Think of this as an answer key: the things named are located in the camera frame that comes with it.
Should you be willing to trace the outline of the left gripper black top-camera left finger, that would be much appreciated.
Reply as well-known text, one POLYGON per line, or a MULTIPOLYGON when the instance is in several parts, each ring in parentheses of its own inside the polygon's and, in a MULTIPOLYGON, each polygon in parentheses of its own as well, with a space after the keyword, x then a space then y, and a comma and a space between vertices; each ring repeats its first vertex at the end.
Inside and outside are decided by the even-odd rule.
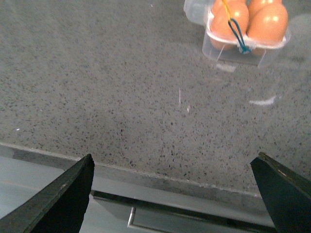
POLYGON ((24 204, 1 218, 2 233, 78 233, 89 204, 94 161, 87 154, 24 204))

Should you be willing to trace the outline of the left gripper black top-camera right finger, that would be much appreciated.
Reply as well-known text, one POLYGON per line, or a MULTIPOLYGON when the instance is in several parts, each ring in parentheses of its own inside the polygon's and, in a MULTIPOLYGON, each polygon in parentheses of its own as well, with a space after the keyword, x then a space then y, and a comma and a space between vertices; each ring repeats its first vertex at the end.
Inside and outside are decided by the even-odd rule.
POLYGON ((311 182, 266 153, 251 162, 259 192, 279 233, 311 231, 311 182))

